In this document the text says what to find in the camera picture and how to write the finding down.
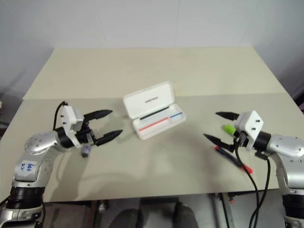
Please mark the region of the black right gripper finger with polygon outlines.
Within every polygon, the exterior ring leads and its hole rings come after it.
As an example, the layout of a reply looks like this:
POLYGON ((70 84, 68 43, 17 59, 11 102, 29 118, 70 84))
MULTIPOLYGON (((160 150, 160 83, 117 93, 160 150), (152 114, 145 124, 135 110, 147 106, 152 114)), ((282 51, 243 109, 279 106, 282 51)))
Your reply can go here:
POLYGON ((216 112, 216 114, 228 120, 238 119, 238 114, 233 112, 216 112))
POLYGON ((213 144, 215 144, 216 146, 219 146, 221 148, 224 148, 230 152, 233 152, 233 145, 232 144, 226 144, 224 142, 222 142, 219 138, 217 137, 214 137, 212 135, 209 135, 209 134, 205 134, 204 133, 204 136, 210 140, 213 144))

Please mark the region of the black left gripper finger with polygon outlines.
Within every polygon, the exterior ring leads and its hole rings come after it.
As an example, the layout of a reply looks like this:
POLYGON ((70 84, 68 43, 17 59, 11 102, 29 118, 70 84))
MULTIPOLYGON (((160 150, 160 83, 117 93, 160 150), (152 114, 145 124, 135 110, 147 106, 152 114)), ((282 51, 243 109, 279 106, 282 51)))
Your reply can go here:
POLYGON ((84 119, 86 121, 91 121, 94 119, 100 119, 103 118, 109 114, 111 114, 113 111, 112 110, 98 110, 98 111, 94 111, 88 114, 84 115, 84 119))
POLYGON ((117 136, 119 136, 122 132, 123 132, 123 130, 116 130, 116 131, 112 131, 107 134, 104 134, 103 137, 96 139, 95 144, 96 144, 96 146, 100 146, 107 142, 110 142, 113 139, 115 139, 117 136))

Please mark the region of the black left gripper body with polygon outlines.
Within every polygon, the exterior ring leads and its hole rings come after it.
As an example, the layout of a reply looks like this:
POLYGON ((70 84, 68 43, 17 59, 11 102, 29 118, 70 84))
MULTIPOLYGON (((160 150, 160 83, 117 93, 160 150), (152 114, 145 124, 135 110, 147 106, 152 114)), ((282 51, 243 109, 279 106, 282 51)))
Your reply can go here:
POLYGON ((97 139, 94 131, 90 128, 91 119, 84 119, 79 131, 76 132, 76 138, 81 144, 88 143, 90 145, 97 145, 97 139))

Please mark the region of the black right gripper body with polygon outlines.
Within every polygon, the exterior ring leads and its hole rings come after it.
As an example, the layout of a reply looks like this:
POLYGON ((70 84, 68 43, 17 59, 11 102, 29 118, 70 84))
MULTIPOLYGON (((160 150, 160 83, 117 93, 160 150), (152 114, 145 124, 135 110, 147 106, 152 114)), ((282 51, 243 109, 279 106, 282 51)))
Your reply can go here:
POLYGON ((233 149, 235 150, 236 148, 239 147, 246 147, 248 143, 248 138, 247 138, 247 133, 244 131, 238 132, 235 131, 233 134, 233 149))

